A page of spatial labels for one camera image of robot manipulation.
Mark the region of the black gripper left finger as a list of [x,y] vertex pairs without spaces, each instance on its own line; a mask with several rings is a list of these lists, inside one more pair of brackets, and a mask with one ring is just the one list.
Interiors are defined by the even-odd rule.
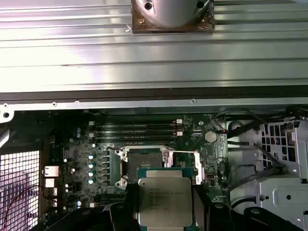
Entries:
[[125,190],[124,201],[110,207],[110,218],[114,231],[139,231],[137,221],[139,207],[139,185],[128,184]]

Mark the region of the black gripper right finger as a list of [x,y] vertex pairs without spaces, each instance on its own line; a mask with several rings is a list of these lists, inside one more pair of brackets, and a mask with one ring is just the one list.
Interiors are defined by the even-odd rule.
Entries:
[[192,186],[193,213],[201,231],[230,231],[231,214],[224,203],[212,202],[201,185]]

